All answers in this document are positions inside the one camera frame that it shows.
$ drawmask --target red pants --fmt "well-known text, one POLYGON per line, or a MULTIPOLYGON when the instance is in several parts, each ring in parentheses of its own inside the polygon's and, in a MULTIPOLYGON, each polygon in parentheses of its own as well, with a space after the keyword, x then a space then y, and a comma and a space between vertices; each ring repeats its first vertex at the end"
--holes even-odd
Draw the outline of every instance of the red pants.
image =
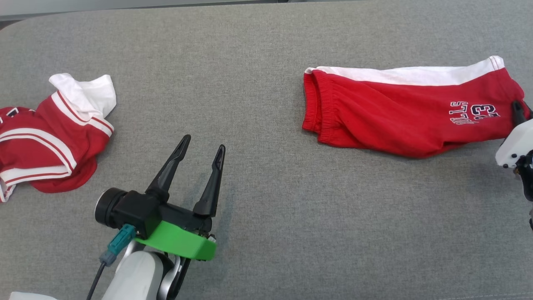
POLYGON ((467 67, 308 68, 304 88, 302 127, 318 142, 407 157, 507 137, 515 100, 529 117, 498 56, 467 67))

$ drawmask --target red and white shirt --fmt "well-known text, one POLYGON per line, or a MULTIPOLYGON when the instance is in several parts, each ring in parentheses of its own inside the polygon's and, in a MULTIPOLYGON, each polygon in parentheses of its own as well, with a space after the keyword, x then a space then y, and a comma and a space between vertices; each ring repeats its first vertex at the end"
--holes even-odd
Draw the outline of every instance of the red and white shirt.
POLYGON ((498 56, 466 67, 308 68, 304 89, 302 127, 318 142, 408 157, 507 137, 515 100, 529 117, 498 56))
POLYGON ((50 82, 58 91, 36 110, 0 109, 2 202, 24 181, 45 193, 82 186, 113 133, 104 119, 116 105, 109 75, 78 82, 69 74, 56 74, 50 82))

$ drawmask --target white stripe trim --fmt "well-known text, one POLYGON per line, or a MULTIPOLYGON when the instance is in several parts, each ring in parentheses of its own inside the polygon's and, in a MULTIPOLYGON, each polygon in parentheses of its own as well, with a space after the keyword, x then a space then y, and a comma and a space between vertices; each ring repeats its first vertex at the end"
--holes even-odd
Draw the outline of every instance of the white stripe trim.
POLYGON ((0 178, 0 202, 7 202, 9 200, 9 196, 13 194, 13 190, 15 189, 16 185, 7 185, 1 178, 0 178))
MULTIPOLYGON (((24 176, 41 175, 41 174, 47 174, 47 173, 65 173, 68 171, 69 170, 65 165, 56 165, 53 167, 41 167, 41 168, 29 168, 29 169, 13 168, 13 169, 0 172, 0 177, 1 178, 19 178, 19 177, 24 177, 24 176)), ((69 176, 69 174, 53 175, 53 176, 56 176, 54 178, 62 178, 62 177, 69 176)))
POLYGON ((67 167, 63 165, 59 165, 56 167, 43 167, 43 168, 33 168, 33 169, 16 169, 15 168, 15 169, 9 169, 9 170, 6 170, 0 173, 0 177, 2 178, 19 178, 19 177, 27 176, 26 178, 21 178, 13 182, 10 182, 9 183, 10 185, 14 185, 14 184, 18 184, 18 183, 26 182, 26 181, 33 181, 33 180, 64 178, 64 177, 69 177, 70 175, 72 175, 72 172, 69 172, 67 167), (67 173, 66 174, 49 174, 49 173, 63 173, 63 172, 67 172, 67 173))
POLYGON ((58 92, 53 93, 51 97, 52 97, 52 101, 54 101, 54 104, 57 106, 57 108, 66 117, 71 119, 74 123, 76 123, 76 124, 78 124, 80 126, 91 125, 91 126, 97 128, 97 129, 100 129, 101 131, 103 131, 105 134, 107 134, 108 137, 110 137, 111 134, 113 133, 111 130, 109 130, 109 128, 107 126, 105 126, 104 124, 94 120, 94 119, 98 119, 98 120, 104 122, 105 124, 107 124, 112 130, 114 130, 115 128, 108 121, 106 121, 106 119, 100 118, 100 117, 97 117, 97 116, 93 116, 93 118, 87 119, 87 116, 86 117, 81 116, 80 114, 77 113, 76 109, 69 103, 69 101, 67 99, 65 99, 64 102, 63 102, 63 100, 61 100, 61 97, 58 95, 58 92))
MULTIPOLYGON (((21 176, 39 175, 39 174, 42 174, 42 173, 50 173, 50 172, 57 172, 57 173, 67 172, 66 175, 51 175, 53 177, 48 177, 48 178, 62 178, 62 177, 66 177, 66 176, 71 175, 72 174, 72 170, 74 170, 74 168, 77 165, 77 163, 74 160, 74 157, 72 156, 72 153, 70 152, 70 149, 67 147, 67 145, 65 145, 58 138, 56 138, 53 135, 51 135, 51 134, 49 134, 47 132, 44 132, 42 130, 33 129, 33 128, 18 128, 18 129, 13 129, 13 130, 6 131, 6 132, 4 132, 4 133, 2 133, 0 135, 0 143, 3 142, 3 141, 6 141, 6 140, 11 140, 11 139, 31 139, 31 140, 34 140, 34 141, 37 141, 37 142, 41 143, 42 145, 47 147, 50 151, 52 151, 59 158, 59 160, 63 163, 63 169, 62 170, 50 169, 50 168, 57 168, 57 167, 33 168, 33 169, 16 169, 14 171, 12 171, 13 169, 10 169, 10 170, 6 170, 6 171, 0 173, 0 177, 4 181, 9 181, 9 180, 21 177, 21 176)), ((30 180, 37 180, 37 179, 35 179, 35 177, 24 178, 24 179, 16 180, 16 181, 14 181, 14 182, 12 182, 10 184, 16 184, 16 183, 19 183, 19 182, 30 181, 30 180)))
POLYGON ((72 169, 76 167, 76 160, 74 159, 74 156, 72 155, 72 152, 70 151, 69 147, 67 147, 67 145, 65 145, 65 143, 63 143, 60 139, 46 131, 35 128, 17 128, 3 132, 2 134, 0 134, 0 139, 8 135, 20 135, 25 133, 39 136, 43 139, 43 142, 49 142, 50 144, 54 145, 59 149, 59 151, 61 151, 61 153, 63 153, 67 161, 72 166, 72 169))
POLYGON ((398 85, 445 86, 463 84, 504 67, 501 57, 491 56, 477 64, 466 67, 407 67, 389 70, 317 67, 308 68, 305 73, 311 74, 313 70, 320 70, 355 81, 398 85))
POLYGON ((115 128, 111 124, 109 124, 109 122, 106 121, 106 119, 102 119, 102 118, 99 118, 99 117, 96 117, 96 116, 94 116, 92 119, 89 120, 89 125, 94 126, 94 127, 98 128, 98 129, 102 130, 105 134, 107 134, 108 137, 111 137, 111 134, 113 134, 113 132, 111 130, 115 130, 115 128), (98 122, 95 119, 98 119, 98 120, 104 122, 109 127, 105 126, 104 124, 98 122))
POLYGON ((52 94, 52 100, 54 101, 54 104, 59 108, 59 110, 69 119, 71 119, 78 125, 87 125, 87 122, 90 120, 90 118, 88 118, 87 116, 83 117, 80 114, 74 115, 73 112, 76 113, 76 110, 72 107, 72 105, 68 103, 67 100, 65 100, 65 102, 67 103, 65 105, 65 102, 63 102, 63 100, 61 100, 61 98, 59 97, 58 92, 52 94))

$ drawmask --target black cable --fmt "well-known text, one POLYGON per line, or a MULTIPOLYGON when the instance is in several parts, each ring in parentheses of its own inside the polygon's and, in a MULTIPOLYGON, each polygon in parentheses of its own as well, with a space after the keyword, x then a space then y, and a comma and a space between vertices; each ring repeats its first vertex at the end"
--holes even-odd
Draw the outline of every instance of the black cable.
POLYGON ((96 285, 98 284, 98 280, 100 279, 100 276, 102 276, 103 268, 106 267, 106 263, 102 263, 100 265, 100 268, 98 269, 98 272, 96 273, 96 276, 94 277, 93 285, 91 285, 91 289, 89 290, 89 294, 87 294, 87 300, 91 300, 93 297, 94 289, 96 288, 96 285))

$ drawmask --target gray fabric surface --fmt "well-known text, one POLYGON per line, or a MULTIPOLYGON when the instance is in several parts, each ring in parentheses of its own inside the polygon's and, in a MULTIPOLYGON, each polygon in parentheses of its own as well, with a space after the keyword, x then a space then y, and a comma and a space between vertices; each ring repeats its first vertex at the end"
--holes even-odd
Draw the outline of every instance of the gray fabric surface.
MULTIPOLYGON (((360 1, 69 13, 0 31, 0 106, 36 107, 48 77, 110 74, 118 105, 78 190, 20 185, 0 205, 0 298, 84 299, 115 231, 111 186, 143 190, 192 142, 171 202, 192 208, 227 146, 211 262, 179 299, 530 299, 533 234, 500 141, 426 160, 319 145, 301 130, 310 66, 469 65, 495 54, 533 93, 530 0, 360 1)), ((95 293, 103 295, 106 270, 95 293)))

